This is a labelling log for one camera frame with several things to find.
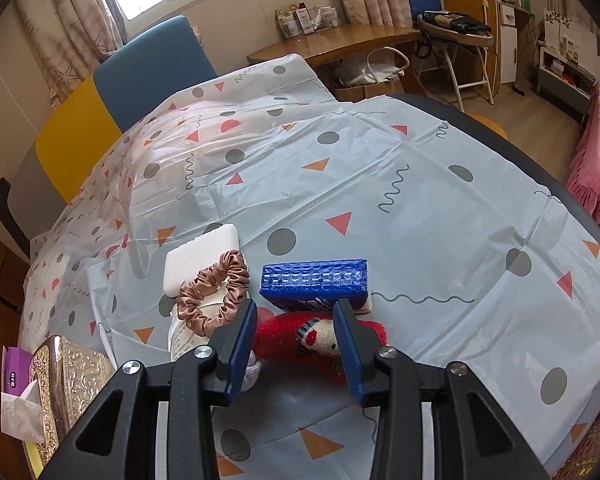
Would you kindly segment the white printed wipes packet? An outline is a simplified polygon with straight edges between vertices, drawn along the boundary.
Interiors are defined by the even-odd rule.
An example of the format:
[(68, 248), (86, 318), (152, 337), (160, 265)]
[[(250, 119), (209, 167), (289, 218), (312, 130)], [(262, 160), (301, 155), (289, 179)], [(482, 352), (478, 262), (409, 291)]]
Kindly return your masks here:
[[(214, 294), (204, 298), (200, 305), (200, 310), (208, 318), (213, 318), (220, 312), (223, 305), (223, 297), (226, 293), (226, 287), (221, 285)], [(171, 313), (171, 325), (169, 328), (168, 349), (170, 360), (175, 362), (180, 356), (201, 344), (208, 344), (207, 336), (198, 336), (190, 330), (183, 320), (178, 318), (178, 306), (174, 304)], [(242, 391), (251, 389), (257, 382), (261, 370), (261, 362), (256, 358), (253, 352), (249, 353), (245, 377), (242, 381)]]

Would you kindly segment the red plush doll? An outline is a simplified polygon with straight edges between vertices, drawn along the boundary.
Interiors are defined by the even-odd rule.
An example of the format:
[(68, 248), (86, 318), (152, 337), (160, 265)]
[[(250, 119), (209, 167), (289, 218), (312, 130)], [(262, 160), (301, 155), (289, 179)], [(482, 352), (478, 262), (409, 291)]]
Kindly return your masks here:
[(260, 322), (252, 351), (262, 361), (313, 370), (344, 384), (332, 317), (317, 312), (287, 312)]

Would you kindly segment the blue Tempo tissue pack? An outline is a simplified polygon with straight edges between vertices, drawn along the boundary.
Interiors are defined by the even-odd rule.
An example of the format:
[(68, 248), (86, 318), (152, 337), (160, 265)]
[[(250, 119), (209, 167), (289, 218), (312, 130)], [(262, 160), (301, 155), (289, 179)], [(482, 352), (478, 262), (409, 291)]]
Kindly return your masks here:
[(329, 313), (340, 299), (353, 310), (364, 308), (368, 298), (367, 261), (340, 259), (266, 264), (260, 295), (284, 311)]

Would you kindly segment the pink satin scrunchie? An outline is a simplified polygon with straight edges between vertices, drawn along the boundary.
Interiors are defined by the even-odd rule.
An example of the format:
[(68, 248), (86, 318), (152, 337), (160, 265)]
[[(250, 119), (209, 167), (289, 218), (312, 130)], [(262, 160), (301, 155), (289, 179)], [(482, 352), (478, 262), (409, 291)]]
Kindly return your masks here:
[[(176, 307), (178, 318), (197, 336), (211, 337), (219, 328), (234, 321), (249, 292), (250, 276), (242, 253), (230, 250), (219, 261), (198, 272), (196, 278), (181, 284)], [(204, 300), (222, 292), (218, 312), (204, 313)]]

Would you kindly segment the white sponge block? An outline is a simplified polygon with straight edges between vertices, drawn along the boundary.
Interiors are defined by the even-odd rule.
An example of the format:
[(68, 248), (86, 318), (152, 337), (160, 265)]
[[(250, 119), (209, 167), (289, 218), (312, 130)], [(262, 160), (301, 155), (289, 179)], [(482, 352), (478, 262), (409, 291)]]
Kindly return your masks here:
[(193, 280), (199, 271), (218, 263), (224, 252), (238, 249), (237, 229), (232, 224), (223, 224), (170, 250), (164, 264), (163, 293), (177, 297), (183, 282)]

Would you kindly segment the patterned white tablecloth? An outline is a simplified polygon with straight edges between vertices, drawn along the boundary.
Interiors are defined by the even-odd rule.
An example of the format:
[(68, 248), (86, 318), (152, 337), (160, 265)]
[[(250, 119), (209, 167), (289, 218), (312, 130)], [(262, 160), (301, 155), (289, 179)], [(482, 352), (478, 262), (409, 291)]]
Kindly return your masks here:
[(169, 357), (166, 255), (231, 224), (250, 273), (362, 258), (370, 318), (417, 362), (467, 363), (548, 472), (600, 410), (600, 227), (457, 110), (344, 104), (288, 55), (161, 98), (128, 131), (72, 118), (78, 180), (38, 238), (19, 342)]

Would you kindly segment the gold ornate tissue box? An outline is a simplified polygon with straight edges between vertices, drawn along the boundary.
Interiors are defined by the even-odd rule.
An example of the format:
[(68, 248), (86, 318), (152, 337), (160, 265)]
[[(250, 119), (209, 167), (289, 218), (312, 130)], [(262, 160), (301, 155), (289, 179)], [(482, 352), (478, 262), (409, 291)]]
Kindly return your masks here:
[(29, 378), (41, 396), (43, 441), (36, 448), (42, 467), (113, 374), (104, 354), (64, 336), (50, 336), (34, 352)]

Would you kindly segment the purple tissue box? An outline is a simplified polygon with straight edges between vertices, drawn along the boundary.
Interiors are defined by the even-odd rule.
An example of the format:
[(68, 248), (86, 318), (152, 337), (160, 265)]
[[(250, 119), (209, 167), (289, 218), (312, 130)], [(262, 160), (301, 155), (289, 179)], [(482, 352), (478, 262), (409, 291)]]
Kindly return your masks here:
[(19, 347), (2, 349), (2, 391), (20, 396), (29, 383), (32, 354)]

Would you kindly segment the white tote bag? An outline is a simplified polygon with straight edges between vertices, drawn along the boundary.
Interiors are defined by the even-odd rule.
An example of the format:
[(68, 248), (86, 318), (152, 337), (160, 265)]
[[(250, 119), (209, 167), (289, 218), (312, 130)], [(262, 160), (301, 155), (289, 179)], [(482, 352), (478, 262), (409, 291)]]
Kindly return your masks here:
[(344, 58), (336, 67), (335, 75), (346, 87), (383, 84), (402, 77), (410, 65), (410, 60), (400, 50), (380, 47)]

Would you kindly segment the wooden desk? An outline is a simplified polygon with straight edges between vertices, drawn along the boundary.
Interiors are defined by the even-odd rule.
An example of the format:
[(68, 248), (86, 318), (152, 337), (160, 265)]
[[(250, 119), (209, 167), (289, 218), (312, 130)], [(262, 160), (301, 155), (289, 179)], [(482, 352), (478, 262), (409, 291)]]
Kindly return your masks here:
[(349, 24), (276, 42), (251, 53), (247, 60), (253, 65), (298, 54), (309, 66), (317, 67), (376, 48), (408, 44), (418, 38), (419, 31), (411, 27)]

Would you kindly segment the multicolour sofa backrest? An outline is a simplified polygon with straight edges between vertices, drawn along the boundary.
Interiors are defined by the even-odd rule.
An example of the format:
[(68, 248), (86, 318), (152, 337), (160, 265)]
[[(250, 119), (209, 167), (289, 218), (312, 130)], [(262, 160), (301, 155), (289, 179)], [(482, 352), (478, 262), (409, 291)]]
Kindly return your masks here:
[(96, 162), (174, 93), (216, 77), (187, 18), (142, 32), (78, 85), (56, 108), (21, 159), (0, 178), (0, 222), (30, 255), (79, 193)]

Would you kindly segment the blue folding chair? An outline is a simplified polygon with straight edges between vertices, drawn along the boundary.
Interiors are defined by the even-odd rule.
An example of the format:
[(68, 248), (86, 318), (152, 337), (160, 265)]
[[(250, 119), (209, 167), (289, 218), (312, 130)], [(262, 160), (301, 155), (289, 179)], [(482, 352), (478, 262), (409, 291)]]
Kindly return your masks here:
[[(444, 66), (449, 72), (455, 91), (457, 106), (464, 112), (462, 91), (465, 89), (486, 88), (486, 100), (493, 105), (493, 88), (486, 69), (486, 56), (494, 45), (491, 27), (469, 14), (454, 13), (445, 9), (443, 0), (407, 0), (412, 20), (420, 31), (431, 52), (440, 52)], [(457, 52), (464, 50), (475, 55), (480, 62), (481, 77), (475, 81), (458, 82), (454, 62)]]

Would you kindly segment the clear desk organizer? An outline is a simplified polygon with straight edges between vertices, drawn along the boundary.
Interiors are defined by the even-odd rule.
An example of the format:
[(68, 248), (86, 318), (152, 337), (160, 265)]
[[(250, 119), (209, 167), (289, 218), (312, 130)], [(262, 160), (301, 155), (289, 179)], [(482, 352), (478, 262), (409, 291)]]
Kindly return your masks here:
[(276, 9), (275, 21), (285, 39), (308, 36), (341, 25), (334, 6), (307, 6), (303, 2)]

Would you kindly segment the white shelf unit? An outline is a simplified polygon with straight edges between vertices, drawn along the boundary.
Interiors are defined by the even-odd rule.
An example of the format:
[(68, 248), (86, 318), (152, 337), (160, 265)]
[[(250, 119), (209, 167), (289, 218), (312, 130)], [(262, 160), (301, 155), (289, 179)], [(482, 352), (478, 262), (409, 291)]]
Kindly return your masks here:
[(597, 38), (554, 10), (543, 10), (536, 91), (545, 92), (584, 117), (596, 85)]

